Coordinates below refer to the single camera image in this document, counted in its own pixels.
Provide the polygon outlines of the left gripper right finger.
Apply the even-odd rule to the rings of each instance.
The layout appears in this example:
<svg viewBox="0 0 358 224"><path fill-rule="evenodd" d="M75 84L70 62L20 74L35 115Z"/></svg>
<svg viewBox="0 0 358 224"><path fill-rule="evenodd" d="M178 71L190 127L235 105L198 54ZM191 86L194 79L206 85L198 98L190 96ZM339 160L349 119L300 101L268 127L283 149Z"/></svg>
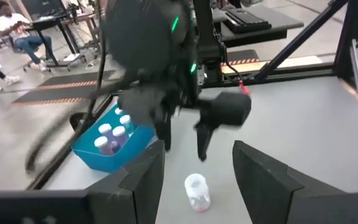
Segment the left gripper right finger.
<svg viewBox="0 0 358 224"><path fill-rule="evenodd" d="M232 161L252 223L286 224L293 193L303 188L288 175L288 165L238 140Z"/></svg>

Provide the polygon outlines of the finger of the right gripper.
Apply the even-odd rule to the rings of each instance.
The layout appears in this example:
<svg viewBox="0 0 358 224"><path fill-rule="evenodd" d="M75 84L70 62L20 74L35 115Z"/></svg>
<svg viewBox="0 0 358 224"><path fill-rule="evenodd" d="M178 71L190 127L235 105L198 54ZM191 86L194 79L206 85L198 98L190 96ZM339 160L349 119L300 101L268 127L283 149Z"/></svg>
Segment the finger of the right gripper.
<svg viewBox="0 0 358 224"><path fill-rule="evenodd" d="M213 99L199 99L196 108L200 111L200 120L194 126L198 158L205 161L214 131L220 125L242 127L251 111L251 98L244 93L221 92Z"/></svg>
<svg viewBox="0 0 358 224"><path fill-rule="evenodd" d="M166 116L162 121L157 121L154 128L158 139L164 142L165 150L170 151L172 142L171 118Z"/></svg>

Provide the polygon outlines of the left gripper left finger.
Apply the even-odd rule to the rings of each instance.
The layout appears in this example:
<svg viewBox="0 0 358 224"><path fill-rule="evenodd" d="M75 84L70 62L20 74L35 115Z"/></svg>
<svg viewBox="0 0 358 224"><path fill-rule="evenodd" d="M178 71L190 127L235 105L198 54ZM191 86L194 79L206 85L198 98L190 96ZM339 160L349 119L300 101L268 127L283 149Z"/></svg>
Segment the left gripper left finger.
<svg viewBox="0 0 358 224"><path fill-rule="evenodd" d="M155 224L165 144L153 142L134 160L87 188L94 224Z"/></svg>

